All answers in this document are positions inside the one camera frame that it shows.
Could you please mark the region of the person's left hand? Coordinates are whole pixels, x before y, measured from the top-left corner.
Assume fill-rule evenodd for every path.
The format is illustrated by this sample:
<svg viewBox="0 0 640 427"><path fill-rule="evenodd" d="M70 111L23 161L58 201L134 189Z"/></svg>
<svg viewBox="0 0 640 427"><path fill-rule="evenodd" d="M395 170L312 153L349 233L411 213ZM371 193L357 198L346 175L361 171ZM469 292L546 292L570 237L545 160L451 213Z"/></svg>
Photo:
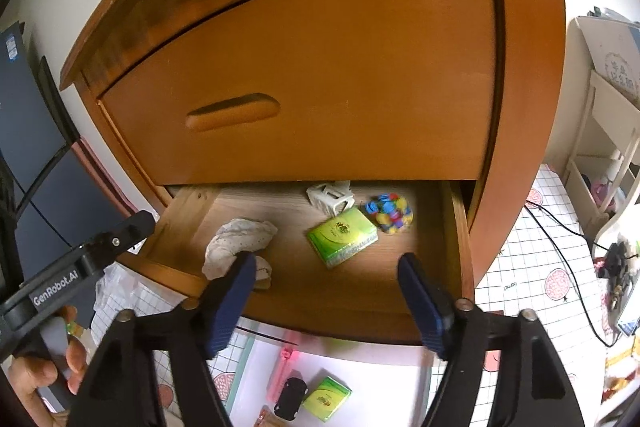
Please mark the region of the person's left hand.
<svg viewBox="0 0 640 427"><path fill-rule="evenodd" d="M68 390L76 395L87 372L87 351L75 336L68 337L66 363L70 368ZM58 378L58 370L51 361L37 357L14 358L8 369L8 380L34 423L39 427L65 426L68 413L51 413L38 395L40 387L49 387Z"/></svg>

